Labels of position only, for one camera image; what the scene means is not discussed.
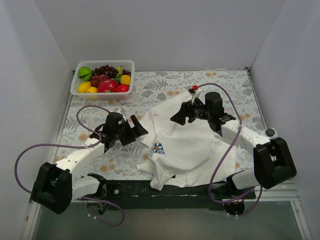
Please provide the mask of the white printed t-shirt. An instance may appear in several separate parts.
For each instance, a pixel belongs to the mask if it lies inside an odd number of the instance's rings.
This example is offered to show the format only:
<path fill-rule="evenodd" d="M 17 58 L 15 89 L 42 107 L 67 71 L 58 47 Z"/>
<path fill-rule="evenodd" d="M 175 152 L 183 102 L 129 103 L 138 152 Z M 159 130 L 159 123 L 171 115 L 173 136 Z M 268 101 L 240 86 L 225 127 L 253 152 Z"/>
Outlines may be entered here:
<path fill-rule="evenodd" d="M 139 141 L 154 151 L 137 170 L 152 174 L 150 186 L 180 188 L 207 185 L 229 144 L 214 136 L 208 122 L 179 125 L 170 120 L 191 95 L 183 92 L 147 111 L 140 124 L 148 131 Z"/>

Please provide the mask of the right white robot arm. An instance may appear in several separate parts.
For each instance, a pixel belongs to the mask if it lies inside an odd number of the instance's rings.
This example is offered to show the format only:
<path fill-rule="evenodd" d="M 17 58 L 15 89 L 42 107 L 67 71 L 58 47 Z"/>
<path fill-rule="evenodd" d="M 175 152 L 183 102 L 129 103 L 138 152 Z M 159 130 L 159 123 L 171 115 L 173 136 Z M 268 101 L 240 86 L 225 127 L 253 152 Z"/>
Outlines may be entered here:
<path fill-rule="evenodd" d="M 170 120 L 183 126 L 196 119 L 207 121 L 213 132 L 253 155 L 253 169 L 227 177 L 222 188 L 230 198 L 237 199 L 252 187 L 271 189 L 297 175 L 287 142 L 281 137 L 271 138 L 242 127 L 235 117 L 225 112 L 219 93 L 207 93 L 204 102 L 197 97 L 183 102 Z"/>

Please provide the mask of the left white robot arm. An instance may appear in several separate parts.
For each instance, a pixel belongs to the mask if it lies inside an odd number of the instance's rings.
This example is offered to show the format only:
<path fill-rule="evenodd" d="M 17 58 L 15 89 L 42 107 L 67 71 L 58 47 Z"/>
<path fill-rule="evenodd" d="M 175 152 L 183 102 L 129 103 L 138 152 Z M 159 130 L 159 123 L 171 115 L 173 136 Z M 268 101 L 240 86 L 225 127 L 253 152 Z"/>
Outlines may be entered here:
<path fill-rule="evenodd" d="M 104 200 L 110 192 L 103 176 L 97 173 L 79 179 L 76 176 L 116 142 L 126 146 L 148 134 L 135 115 L 130 118 L 133 125 L 121 113 L 109 113 L 105 123 L 95 128 L 80 149 L 56 163 L 44 163 L 39 168 L 30 199 L 56 214 L 63 213 L 73 200 L 83 197 Z"/>

